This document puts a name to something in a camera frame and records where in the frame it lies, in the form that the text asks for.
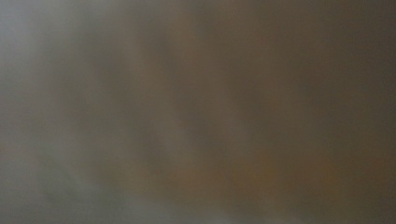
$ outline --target blurred object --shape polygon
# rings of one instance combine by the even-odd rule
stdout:
[[[1,1],[0,140],[52,203],[91,183],[229,222],[391,223],[394,8]]]

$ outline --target dark surface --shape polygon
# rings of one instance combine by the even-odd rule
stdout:
[[[0,212],[107,216],[79,179],[188,223],[394,222],[394,8],[0,1]]]

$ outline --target blurred surface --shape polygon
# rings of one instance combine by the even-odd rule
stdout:
[[[0,223],[394,222],[395,8],[0,0]]]

